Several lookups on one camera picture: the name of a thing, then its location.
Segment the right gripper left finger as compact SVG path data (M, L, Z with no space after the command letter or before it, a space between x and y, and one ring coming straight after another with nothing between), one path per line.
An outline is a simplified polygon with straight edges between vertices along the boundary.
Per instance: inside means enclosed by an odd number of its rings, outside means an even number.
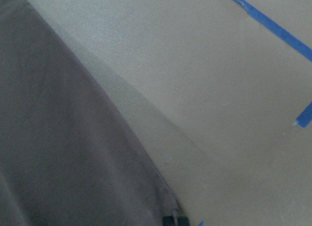
M163 226L175 226L175 221L173 216L165 216L162 218Z

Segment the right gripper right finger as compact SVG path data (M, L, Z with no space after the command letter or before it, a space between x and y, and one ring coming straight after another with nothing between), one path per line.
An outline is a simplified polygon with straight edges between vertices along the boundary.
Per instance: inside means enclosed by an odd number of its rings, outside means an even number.
M190 221L188 217L180 216L178 218L178 226L190 226Z

